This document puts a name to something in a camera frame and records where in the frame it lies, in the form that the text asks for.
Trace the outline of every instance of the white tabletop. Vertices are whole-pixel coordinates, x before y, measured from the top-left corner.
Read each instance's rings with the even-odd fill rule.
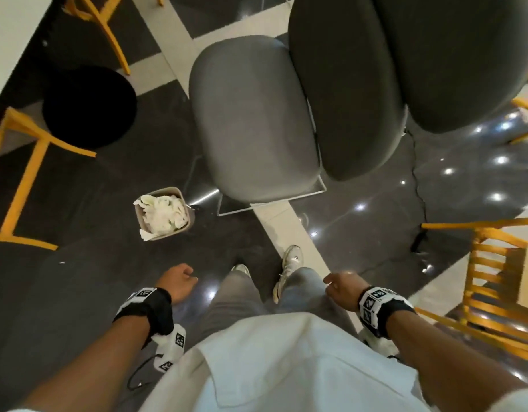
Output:
[[[52,0],[0,0],[0,93]]]

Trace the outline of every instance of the trousers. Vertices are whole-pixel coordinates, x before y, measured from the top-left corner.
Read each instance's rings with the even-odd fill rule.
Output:
[[[326,295],[325,288],[315,270],[300,268],[287,278],[279,303],[273,311],[269,311],[262,303],[253,280],[245,273],[234,270],[222,281],[193,332],[186,335],[185,350],[244,318],[288,312],[309,312],[357,338],[348,313]]]

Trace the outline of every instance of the forearm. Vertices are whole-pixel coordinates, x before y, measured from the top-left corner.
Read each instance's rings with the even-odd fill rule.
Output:
[[[418,370],[424,394],[442,412],[483,412],[501,396],[528,387],[412,312],[395,312],[386,328],[402,359]]]
[[[23,403],[41,412],[107,412],[150,327],[145,317],[119,318],[72,363],[39,385]]]

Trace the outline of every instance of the crumpled tissue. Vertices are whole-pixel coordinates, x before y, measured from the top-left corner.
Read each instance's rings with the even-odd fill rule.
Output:
[[[144,241],[172,233],[188,223],[186,208],[178,197],[142,195],[134,201],[134,205],[139,205],[144,210],[144,222],[150,229],[150,232],[140,229],[140,236]]]

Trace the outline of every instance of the shirt sleeve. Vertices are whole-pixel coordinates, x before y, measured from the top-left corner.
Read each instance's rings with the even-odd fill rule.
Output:
[[[487,412],[528,412],[528,388],[503,396]]]

